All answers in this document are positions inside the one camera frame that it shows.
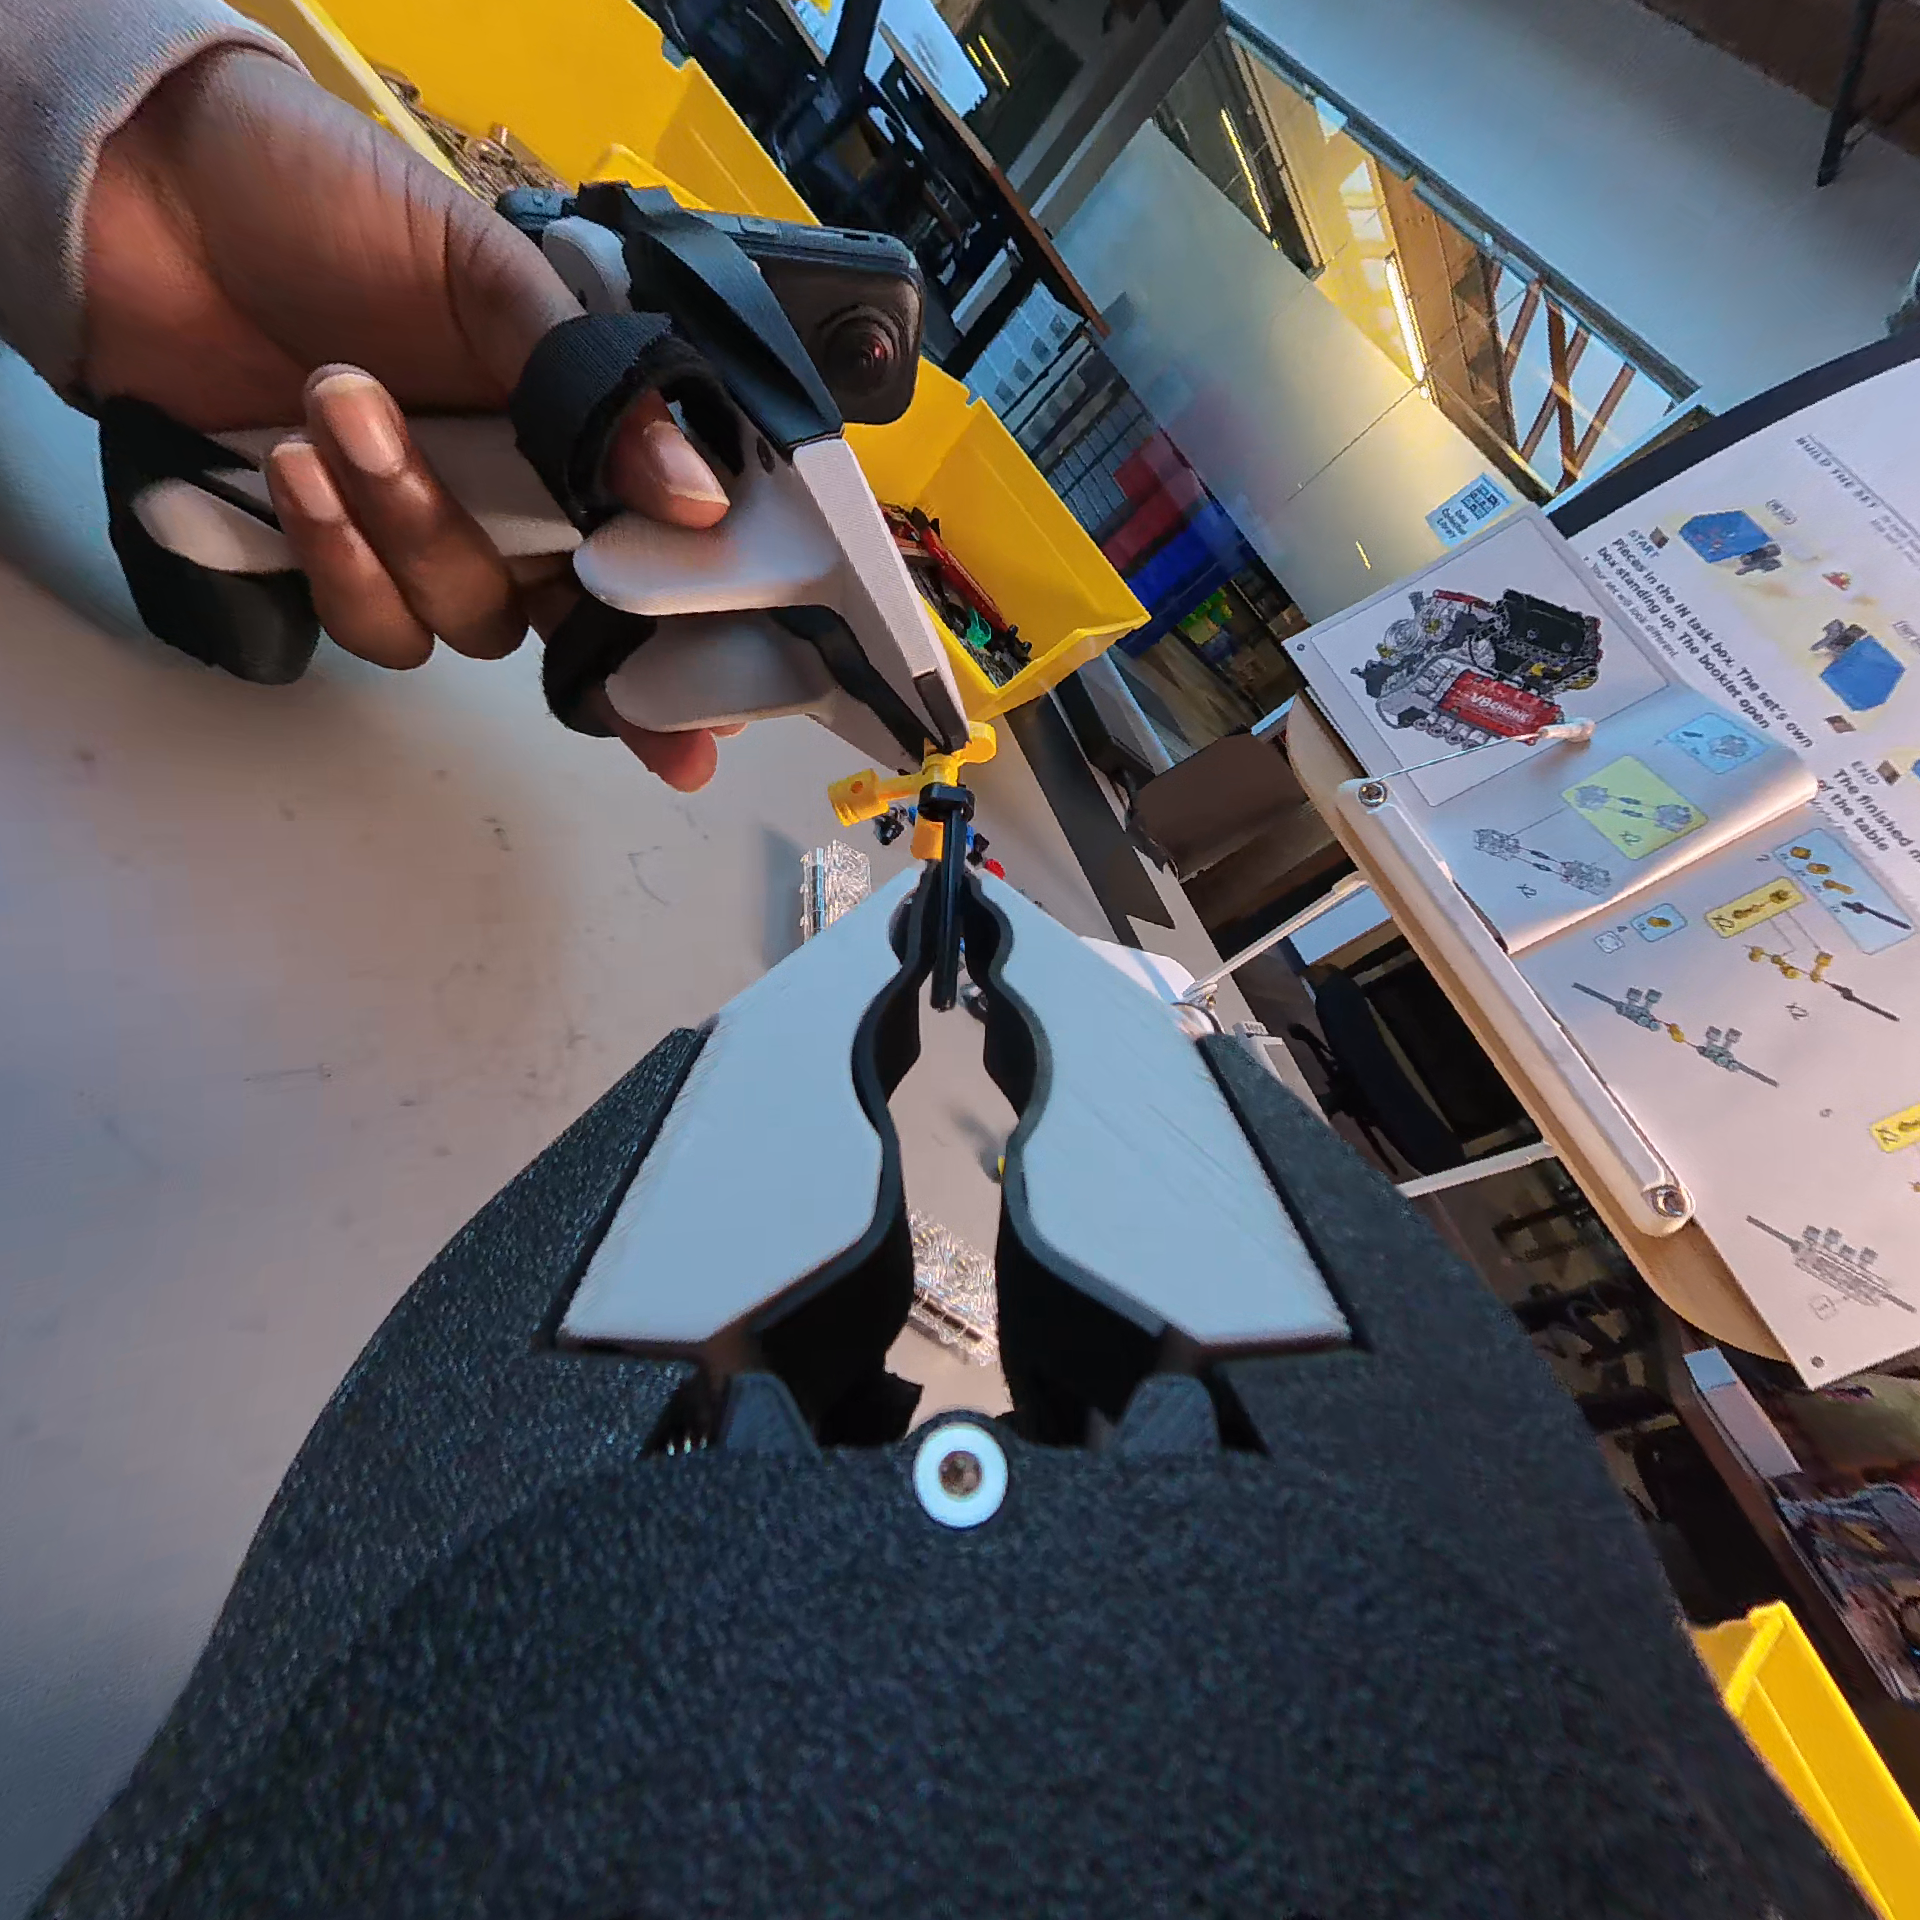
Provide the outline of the yellow plastic bin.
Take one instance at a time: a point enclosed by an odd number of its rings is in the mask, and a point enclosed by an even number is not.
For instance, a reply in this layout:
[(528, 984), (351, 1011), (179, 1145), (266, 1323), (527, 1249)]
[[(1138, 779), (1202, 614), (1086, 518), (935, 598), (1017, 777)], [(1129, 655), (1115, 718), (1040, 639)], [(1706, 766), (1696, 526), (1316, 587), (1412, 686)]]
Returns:
[(1918, 1817), (1783, 1601), (1691, 1627), (1728, 1713), (1879, 1916), (1918, 1916)]
[(568, 184), (664, 184), (694, 207), (815, 223), (801, 192), (690, 59), (628, 1), (239, 1), (319, 85), (441, 168), (452, 161), (386, 85), (482, 137), (505, 127)]

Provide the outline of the person's left forearm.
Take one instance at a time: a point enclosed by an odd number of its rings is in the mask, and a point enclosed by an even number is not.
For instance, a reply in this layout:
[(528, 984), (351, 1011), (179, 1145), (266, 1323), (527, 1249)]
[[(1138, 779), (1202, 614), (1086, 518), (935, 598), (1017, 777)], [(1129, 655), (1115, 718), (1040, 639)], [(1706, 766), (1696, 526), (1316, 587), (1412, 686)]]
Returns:
[(63, 395), (83, 359), (83, 229), (115, 134), (179, 69), (295, 52), (220, 1), (3, 4), (3, 333)]

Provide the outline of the red and black toy parts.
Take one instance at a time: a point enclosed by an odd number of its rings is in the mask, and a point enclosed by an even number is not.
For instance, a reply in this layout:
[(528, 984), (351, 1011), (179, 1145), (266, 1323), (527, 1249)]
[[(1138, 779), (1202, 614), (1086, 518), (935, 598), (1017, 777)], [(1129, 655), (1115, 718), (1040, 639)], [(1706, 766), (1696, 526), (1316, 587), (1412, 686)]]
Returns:
[(986, 679), (1000, 688), (1027, 670), (1033, 648), (986, 585), (953, 555), (942, 523), (923, 510), (897, 502), (882, 502), (880, 511), (922, 598)]

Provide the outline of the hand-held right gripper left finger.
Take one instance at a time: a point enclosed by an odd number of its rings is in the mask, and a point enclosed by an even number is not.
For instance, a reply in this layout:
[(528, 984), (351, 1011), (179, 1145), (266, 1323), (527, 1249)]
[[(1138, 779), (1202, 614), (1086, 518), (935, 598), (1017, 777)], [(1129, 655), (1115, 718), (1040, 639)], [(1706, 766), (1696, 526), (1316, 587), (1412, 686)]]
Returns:
[(922, 1055), (922, 883), (903, 873), (702, 1028), (561, 1312), (564, 1348), (776, 1375), (827, 1445), (899, 1438), (915, 1301), (892, 1100)]

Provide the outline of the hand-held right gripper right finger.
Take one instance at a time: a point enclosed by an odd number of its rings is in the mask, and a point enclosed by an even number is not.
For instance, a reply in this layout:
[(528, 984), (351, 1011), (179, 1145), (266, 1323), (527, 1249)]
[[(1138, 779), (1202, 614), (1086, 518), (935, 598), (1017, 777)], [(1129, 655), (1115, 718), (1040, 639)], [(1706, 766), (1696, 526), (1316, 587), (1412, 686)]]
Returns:
[(1076, 934), (995, 876), (967, 886), (967, 964), (1015, 1111), (995, 1268), (1024, 1439), (1090, 1447), (1154, 1375), (1215, 1405), (1226, 1363), (1352, 1347), (1217, 1063), (1286, 1085), (1192, 1000), (1190, 966)]

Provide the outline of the clear toy brick dark rod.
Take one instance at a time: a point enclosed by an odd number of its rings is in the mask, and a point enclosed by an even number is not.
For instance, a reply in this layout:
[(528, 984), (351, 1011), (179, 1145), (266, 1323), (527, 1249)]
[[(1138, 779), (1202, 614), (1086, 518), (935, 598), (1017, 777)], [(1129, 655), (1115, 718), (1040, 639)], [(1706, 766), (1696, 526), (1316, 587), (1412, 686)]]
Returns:
[(911, 1323), (971, 1364), (1000, 1363), (995, 1264), (932, 1216), (911, 1209), (915, 1301)]

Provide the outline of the toy building instruction booklet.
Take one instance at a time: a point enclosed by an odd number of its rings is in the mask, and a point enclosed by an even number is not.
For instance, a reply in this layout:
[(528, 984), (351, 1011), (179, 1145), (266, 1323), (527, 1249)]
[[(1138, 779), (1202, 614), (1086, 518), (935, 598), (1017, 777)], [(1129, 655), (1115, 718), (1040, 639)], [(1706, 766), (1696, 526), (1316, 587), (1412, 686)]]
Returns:
[(1916, 923), (1538, 511), (1292, 641), (1809, 1385), (1916, 1360)]

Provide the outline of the yellow and black axle assembly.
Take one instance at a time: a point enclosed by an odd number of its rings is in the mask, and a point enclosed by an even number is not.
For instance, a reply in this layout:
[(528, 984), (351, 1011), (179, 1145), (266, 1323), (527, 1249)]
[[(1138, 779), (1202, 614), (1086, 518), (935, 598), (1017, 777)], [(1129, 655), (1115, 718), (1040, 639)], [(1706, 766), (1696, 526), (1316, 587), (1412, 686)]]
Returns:
[(963, 964), (963, 883), (974, 819), (974, 791), (966, 769), (992, 761), (996, 734), (988, 721), (971, 721), (958, 750), (927, 752), (915, 774), (860, 769), (827, 785), (827, 803), (842, 825), (879, 820), (897, 806), (915, 812), (911, 852), (935, 873), (929, 1003), (948, 1013), (958, 999)]

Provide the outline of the yellow bin with toy parts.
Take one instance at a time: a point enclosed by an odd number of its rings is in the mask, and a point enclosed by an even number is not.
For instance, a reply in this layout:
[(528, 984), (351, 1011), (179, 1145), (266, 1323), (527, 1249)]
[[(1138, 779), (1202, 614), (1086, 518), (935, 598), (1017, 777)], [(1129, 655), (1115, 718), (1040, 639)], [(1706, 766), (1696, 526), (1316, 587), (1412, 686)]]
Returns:
[(1145, 623), (1145, 607), (992, 406), (923, 363), (894, 423), (848, 423), (847, 438), (887, 510), (922, 511), (1030, 662), (995, 684), (961, 638), (944, 648), (967, 715), (992, 721), (1057, 688)]

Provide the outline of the pile of colourful toy pieces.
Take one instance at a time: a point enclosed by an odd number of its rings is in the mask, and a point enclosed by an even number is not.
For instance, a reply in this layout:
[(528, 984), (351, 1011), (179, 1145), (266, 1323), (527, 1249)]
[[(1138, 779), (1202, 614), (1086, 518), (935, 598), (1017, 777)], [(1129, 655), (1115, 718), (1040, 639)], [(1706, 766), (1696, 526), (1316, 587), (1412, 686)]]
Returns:
[[(911, 844), (920, 831), (920, 809), (897, 803), (887, 806), (873, 823), (873, 833), (882, 847), (894, 844)], [(977, 873), (988, 873), (1006, 880), (1006, 868), (992, 852), (990, 839), (974, 825), (966, 825), (966, 861)]]

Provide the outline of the brown cardboard box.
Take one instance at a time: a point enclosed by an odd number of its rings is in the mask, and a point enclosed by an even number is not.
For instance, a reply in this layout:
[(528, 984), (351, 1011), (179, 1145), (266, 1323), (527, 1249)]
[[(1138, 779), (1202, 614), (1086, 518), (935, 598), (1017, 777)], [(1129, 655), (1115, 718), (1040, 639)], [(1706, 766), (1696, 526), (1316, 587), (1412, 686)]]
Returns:
[(1271, 929), (1354, 873), (1279, 729), (1217, 737), (1144, 781), (1128, 820), (1219, 944)]

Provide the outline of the stack of red blue bins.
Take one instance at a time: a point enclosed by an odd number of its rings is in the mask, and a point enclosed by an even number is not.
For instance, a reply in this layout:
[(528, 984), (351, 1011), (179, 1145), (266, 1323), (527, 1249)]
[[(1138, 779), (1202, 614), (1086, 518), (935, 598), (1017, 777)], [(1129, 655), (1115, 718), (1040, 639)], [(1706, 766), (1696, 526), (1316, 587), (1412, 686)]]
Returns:
[(1195, 737), (1250, 726), (1302, 686), (1287, 641), (1305, 612), (1161, 429), (1114, 472), (1120, 507), (1098, 534), (1145, 611), (1119, 641), (1138, 686)]

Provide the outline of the grey drawer rack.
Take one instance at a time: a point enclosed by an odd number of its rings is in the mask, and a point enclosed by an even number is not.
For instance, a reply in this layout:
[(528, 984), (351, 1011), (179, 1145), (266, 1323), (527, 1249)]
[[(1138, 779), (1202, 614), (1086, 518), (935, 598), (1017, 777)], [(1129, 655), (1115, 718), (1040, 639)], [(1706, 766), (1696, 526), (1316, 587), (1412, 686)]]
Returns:
[(967, 375), (1067, 511), (1092, 534), (1132, 510), (1120, 468), (1158, 431), (1090, 319), (1035, 285)]

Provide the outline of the heap of small parts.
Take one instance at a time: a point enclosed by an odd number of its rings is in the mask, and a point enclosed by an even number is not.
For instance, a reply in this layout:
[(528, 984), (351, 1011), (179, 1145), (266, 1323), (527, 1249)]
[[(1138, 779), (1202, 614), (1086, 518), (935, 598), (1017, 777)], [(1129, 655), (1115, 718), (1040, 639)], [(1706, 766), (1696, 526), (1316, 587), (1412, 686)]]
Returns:
[(434, 153), (475, 197), (494, 204), (500, 195), (520, 187), (569, 192), (562, 177), (510, 127), (494, 125), (489, 132), (472, 132), (427, 109), (418, 85), (400, 70), (377, 64), (376, 75), (396, 99), (408, 123), (430, 141)]

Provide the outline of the clear toy brick grey rod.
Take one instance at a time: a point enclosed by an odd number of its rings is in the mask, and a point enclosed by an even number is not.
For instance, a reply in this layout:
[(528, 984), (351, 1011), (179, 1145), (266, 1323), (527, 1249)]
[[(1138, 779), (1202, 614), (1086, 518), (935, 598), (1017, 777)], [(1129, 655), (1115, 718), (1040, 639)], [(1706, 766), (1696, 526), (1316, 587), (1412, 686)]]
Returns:
[(808, 944), (873, 891), (871, 856), (843, 839), (801, 852), (801, 942)]

